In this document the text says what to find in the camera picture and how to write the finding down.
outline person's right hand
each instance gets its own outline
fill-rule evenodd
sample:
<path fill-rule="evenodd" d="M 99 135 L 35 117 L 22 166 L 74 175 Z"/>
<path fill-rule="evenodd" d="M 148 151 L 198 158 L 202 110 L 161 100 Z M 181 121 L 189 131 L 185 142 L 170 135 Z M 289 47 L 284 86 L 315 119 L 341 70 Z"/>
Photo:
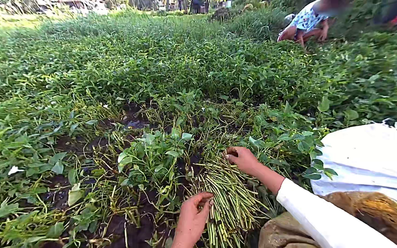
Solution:
<path fill-rule="evenodd" d="M 256 177 L 258 167 L 263 166 L 252 154 L 251 150 L 245 147 L 228 147 L 226 153 L 225 159 L 236 164 L 241 171 L 251 176 Z"/>
<path fill-rule="evenodd" d="M 273 194 L 278 194 L 284 181 L 282 175 L 258 162 L 251 151 L 245 147 L 229 147 L 226 153 L 225 159 L 235 163 L 246 174 L 258 178 Z"/>

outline white long-sleeve shirt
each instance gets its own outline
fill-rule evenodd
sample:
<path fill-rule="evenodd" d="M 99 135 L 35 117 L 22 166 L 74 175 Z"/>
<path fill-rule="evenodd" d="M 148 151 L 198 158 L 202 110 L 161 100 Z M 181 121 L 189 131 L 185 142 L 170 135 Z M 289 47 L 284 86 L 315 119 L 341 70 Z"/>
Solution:
<path fill-rule="evenodd" d="M 287 178 L 277 200 L 323 248 L 397 248 L 375 229 Z"/>

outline floral shirt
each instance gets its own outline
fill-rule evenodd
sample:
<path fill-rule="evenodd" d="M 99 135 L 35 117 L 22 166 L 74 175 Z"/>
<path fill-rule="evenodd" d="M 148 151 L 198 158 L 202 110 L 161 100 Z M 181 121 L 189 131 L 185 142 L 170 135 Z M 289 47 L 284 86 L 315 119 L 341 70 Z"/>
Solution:
<path fill-rule="evenodd" d="M 318 2 L 317 1 L 313 1 L 311 3 L 309 3 L 308 5 L 306 5 L 306 7 L 304 7 L 300 13 L 298 13 L 295 18 L 292 20 L 292 22 L 290 22 L 289 26 L 296 26 L 296 28 L 298 29 L 302 29 L 305 30 L 306 32 L 311 31 L 312 29 L 314 29 L 316 27 L 316 25 L 323 20 L 326 20 L 327 18 L 329 18 L 328 16 L 323 16 L 320 14 L 316 14 L 312 7 L 313 5 Z"/>

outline person's leg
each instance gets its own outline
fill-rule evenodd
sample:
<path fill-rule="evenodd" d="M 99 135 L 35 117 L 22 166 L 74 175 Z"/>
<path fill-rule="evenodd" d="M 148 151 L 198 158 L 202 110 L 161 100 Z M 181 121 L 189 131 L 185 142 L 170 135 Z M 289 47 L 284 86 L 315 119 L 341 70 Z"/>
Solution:
<path fill-rule="evenodd" d="M 278 36 L 277 42 L 284 40 L 295 40 L 296 26 L 288 26 Z"/>
<path fill-rule="evenodd" d="M 317 38 L 318 39 L 318 37 L 321 35 L 321 33 L 322 33 L 322 29 L 320 29 L 320 28 L 314 28 L 314 29 L 312 29 L 311 31 L 309 31 L 309 32 L 307 32 L 307 33 L 305 33 L 304 35 L 303 35 L 303 41 L 307 41 L 310 37 L 312 37 L 312 36 L 314 36 L 315 38 Z"/>

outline background vegetation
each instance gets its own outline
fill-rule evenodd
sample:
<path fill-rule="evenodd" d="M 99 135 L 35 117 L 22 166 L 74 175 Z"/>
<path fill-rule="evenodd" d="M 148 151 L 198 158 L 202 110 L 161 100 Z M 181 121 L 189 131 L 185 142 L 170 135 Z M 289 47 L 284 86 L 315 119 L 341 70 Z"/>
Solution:
<path fill-rule="evenodd" d="M 224 165 L 227 146 L 310 189 L 335 175 L 316 159 L 324 135 L 397 121 L 397 30 L 334 34 L 305 54 L 274 41 L 286 14 L 123 11 L 0 33 L 0 246 L 169 246 L 184 197 L 209 185 L 247 190 L 218 206 L 249 208 L 238 221 L 251 223 L 223 229 L 216 215 L 198 245 L 213 231 L 249 246 L 282 208 Z"/>

